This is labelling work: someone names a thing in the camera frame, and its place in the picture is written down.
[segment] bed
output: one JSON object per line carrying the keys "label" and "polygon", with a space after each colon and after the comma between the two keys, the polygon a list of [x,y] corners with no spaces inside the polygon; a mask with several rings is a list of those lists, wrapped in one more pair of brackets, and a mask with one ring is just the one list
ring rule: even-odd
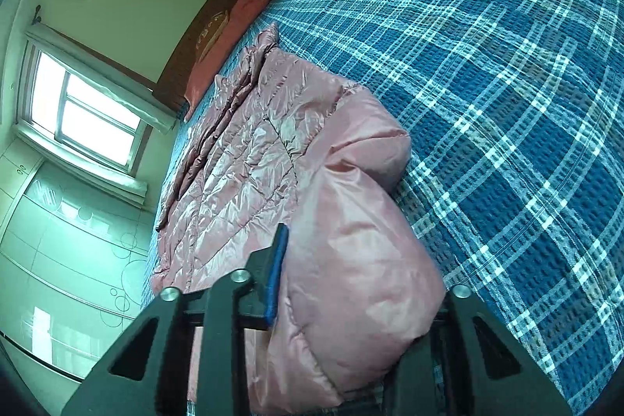
{"label": "bed", "polygon": [[[366,85],[411,134],[393,198],[445,284],[475,288],[582,414],[624,352],[623,17],[620,0],[274,0],[222,74],[276,21],[282,48]],[[155,252],[153,235],[148,272]]]}

